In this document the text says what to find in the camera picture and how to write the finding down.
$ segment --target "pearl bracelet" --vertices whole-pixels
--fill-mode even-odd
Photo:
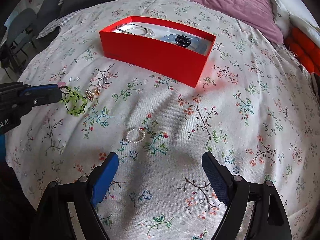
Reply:
[[[142,132],[142,138],[140,140],[136,140],[136,141],[133,141],[133,140],[129,140],[129,134],[133,131],[141,131]],[[129,132],[127,133],[127,136],[126,136],[126,141],[129,142],[129,143],[140,143],[144,140],[146,136],[146,132],[142,129],[142,128],[132,128],[131,130],[129,130]]]

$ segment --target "gray chair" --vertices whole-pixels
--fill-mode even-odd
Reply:
[[[2,39],[7,31],[7,27],[3,26],[0,29],[0,39]],[[14,73],[22,73],[20,66],[14,59],[10,48],[7,46],[7,43],[4,42],[0,47],[0,67],[4,69],[8,77],[13,81],[7,72],[7,68],[10,68]]]
[[[61,0],[44,0],[37,13],[37,19],[32,25],[34,36],[39,33],[53,20],[59,17],[62,2]]]
[[[36,20],[36,13],[31,8],[27,8],[19,13],[11,22],[8,28],[8,36],[6,44],[12,49],[12,53],[16,55],[19,51],[22,51],[27,57],[28,55],[22,49],[27,43],[31,42],[32,46],[36,49],[36,46],[32,42],[34,36],[31,28],[32,24]],[[17,37],[24,33],[23,38],[19,43],[15,42]]]

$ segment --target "bed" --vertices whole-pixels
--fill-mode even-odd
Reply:
[[[111,239],[211,239],[225,211],[201,167],[211,151],[249,182],[273,181],[292,237],[302,239],[319,201],[320,117],[310,75],[294,57],[249,25],[187,0],[118,0],[81,12],[19,79],[65,82],[83,93],[108,77],[85,114],[73,117],[64,104],[36,107],[7,133],[7,163],[34,208],[50,181],[73,182],[116,152],[119,169],[96,208]],[[98,31],[129,15],[217,36],[195,89],[103,56]],[[128,130],[140,127],[146,138],[127,143]]]

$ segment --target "red box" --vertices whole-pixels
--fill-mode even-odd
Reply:
[[[118,25],[141,22],[176,29],[210,41],[206,55],[153,38],[113,32]],[[172,21],[129,16],[100,32],[105,57],[140,66],[195,88],[216,36]]]

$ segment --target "blue gripper pad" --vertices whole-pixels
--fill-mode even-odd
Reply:
[[[216,165],[219,165],[220,168],[226,169],[226,167],[220,165],[216,159],[213,160],[210,158],[209,155],[213,157],[211,152],[205,152],[202,155],[202,168],[207,175],[209,182],[211,183],[211,186],[218,197],[218,200],[228,206],[230,202],[228,197],[228,185],[226,184],[222,175],[219,173]]]
[[[5,137],[0,135],[0,162],[5,162]]]
[[[102,202],[110,184],[115,176],[119,167],[119,157],[115,153],[110,153],[103,164],[96,168],[102,168],[99,178],[96,180],[92,187],[92,197],[90,203],[95,207],[98,203]]]

